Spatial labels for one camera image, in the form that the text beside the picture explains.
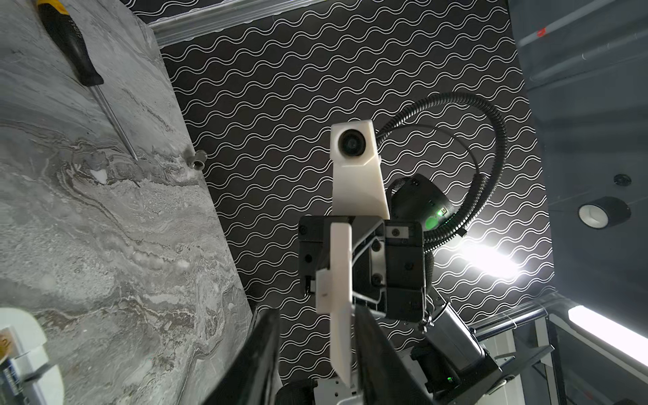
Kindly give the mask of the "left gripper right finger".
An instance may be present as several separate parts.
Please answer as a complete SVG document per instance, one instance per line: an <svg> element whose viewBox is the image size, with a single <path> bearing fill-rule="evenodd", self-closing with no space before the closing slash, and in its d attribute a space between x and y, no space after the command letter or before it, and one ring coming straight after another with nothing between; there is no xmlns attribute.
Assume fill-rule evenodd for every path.
<svg viewBox="0 0 648 405"><path fill-rule="evenodd" d="M364 404L431 403L363 306L354 309L354 340Z"/></svg>

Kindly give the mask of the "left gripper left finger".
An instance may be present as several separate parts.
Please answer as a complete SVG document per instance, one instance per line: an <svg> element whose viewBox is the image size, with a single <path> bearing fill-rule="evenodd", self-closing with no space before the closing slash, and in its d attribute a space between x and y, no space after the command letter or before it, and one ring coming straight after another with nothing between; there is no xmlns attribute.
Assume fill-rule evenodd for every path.
<svg viewBox="0 0 648 405"><path fill-rule="evenodd" d="M205 404L274 404L278 366L280 313L261 315L234 363Z"/></svg>

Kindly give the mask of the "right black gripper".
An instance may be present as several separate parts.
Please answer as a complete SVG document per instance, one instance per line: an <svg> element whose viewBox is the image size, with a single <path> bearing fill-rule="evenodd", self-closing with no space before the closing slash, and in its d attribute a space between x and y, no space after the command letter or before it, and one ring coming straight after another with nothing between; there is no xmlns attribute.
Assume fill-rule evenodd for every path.
<svg viewBox="0 0 648 405"><path fill-rule="evenodd" d="M352 231L352 297L386 318L419 322L425 314L424 233L418 222L377 216L304 216L298 226L300 287L316 293L330 264L331 225Z"/></svg>

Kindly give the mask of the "white square alarm clock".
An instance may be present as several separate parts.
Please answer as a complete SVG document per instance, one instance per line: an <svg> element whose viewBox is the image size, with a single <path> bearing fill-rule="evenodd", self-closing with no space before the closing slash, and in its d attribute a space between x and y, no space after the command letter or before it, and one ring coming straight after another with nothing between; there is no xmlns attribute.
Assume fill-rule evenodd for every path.
<svg viewBox="0 0 648 405"><path fill-rule="evenodd" d="M1 309L1 403L63 404L60 368L46 351L47 337L30 313Z"/></svg>

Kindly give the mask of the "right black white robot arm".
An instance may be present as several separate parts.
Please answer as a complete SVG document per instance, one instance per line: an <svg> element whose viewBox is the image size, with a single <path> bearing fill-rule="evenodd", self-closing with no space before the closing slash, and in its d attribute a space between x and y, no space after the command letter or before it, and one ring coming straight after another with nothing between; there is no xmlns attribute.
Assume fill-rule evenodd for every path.
<svg viewBox="0 0 648 405"><path fill-rule="evenodd" d="M505 247L522 221L501 187L510 141L501 110L461 91L327 130L332 205L296 231L302 293L329 320L315 403L475 404L551 352L493 344L543 315Z"/></svg>

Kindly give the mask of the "black yellow screwdriver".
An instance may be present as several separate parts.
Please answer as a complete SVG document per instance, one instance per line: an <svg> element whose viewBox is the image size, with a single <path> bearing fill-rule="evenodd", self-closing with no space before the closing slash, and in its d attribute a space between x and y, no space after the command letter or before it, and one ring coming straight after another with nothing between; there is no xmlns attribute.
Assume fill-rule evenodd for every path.
<svg viewBox="0 0 648 405"><path fill-rule="evenodd" d="M138 156L128 135L102 92L101 86L105 81L95 68L83 34L74 19L60 1L38 0L36 8L47 34L74 68L78 81L82 86L89 88L128 153L138 161Z"/></svg>

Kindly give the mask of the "small metal bracket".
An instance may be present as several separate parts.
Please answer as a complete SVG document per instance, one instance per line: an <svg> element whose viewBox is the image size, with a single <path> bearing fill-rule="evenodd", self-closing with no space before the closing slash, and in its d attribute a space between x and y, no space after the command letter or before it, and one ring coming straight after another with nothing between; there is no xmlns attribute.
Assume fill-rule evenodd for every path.
<svg viewBox="0 0 648 405"><path fill-rule="evenodd" d="M208 154L205 151L197 150L193 155L187 158L187 164L191 169L203 170L207 159Z"/></svg>

